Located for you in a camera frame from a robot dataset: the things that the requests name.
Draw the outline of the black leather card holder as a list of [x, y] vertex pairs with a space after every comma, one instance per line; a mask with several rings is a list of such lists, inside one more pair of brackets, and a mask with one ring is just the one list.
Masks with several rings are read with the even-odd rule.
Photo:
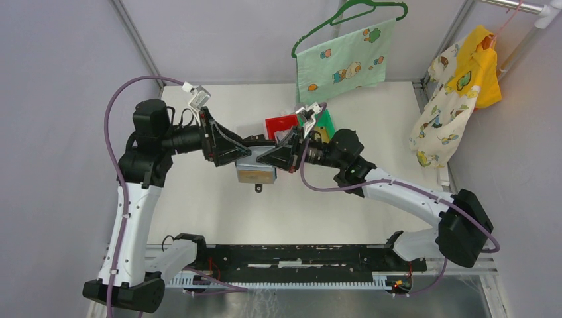
[[[235, 168], [237, 170], [262, 170], [262, 171], [275, 171], [276, 168], [266, 164], [261, 164], [256, 161], [256, 157], [274, 148], [276, 143], [273, 140], [268, 140], [263, 134], [250, 135], [243, 140], [246, 146], [251, 149], [251, 155], [246, 158], [241, 158], [235, 161]], [[253, 184], [256, 193], [262, 193], [264, 185], [267, 184]]]

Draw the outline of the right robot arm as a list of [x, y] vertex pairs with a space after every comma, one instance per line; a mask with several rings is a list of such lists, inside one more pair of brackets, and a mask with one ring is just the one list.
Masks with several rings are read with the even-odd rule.
[[472, 268], [481, 254], [497, 252], [493, 225], [473, 192], [436, 191], [395, 178], [365, 160], [363, 149], [356, 132], [350, 129], [339, 129], [324, 143], [304, 138], [302, 129], [294, 127], [256, 160], [287, 172], [301, 172], [306, 163], [336, 168], [337, 187], [331, 188], [332, 192], [344, 191], [387, 203], [430, 225], [416, 232], [397, 231], [388, 239], [389, 248], [382, 259], [391, 270], [400, 270], [418, 258], [445, 258]]

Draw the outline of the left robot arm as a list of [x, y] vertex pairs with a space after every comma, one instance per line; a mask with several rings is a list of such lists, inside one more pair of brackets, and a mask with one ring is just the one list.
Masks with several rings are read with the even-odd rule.
[[173, 108], [163, 100], [140, 102], [125, 153], [112, 162], [117, 170], [118, 203], [105, 261], [98, 277], [84, 284], [84, 297], [115, 308], [154, 313], [167, 283], [186, 266], [202, 269], [208, 261], [205, 238], [181, 233], [162, 254], [146, 260], [152, 217], [173, 156], [200, 151], [224, 166], [250, 156], [243, 139], [220, 125], [207, 107], [196, 111], [198, 125], [173, 125]]

